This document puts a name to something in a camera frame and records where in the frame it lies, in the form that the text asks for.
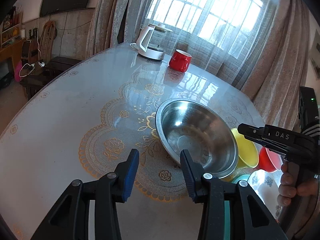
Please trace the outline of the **right hand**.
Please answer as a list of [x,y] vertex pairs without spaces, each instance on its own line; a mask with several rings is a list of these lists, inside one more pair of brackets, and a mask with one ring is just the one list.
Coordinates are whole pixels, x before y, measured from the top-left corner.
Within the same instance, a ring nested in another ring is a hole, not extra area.
[[288,162],[285,161],[283,163],[281,171],[283,174],[280,179],[279,195],[277,197],[277,202],[280,206],[289,206],[292,198],[296,195],[300,197],[317,196],[317,179],[312,178],[295,187],[294,177],[288,172]]

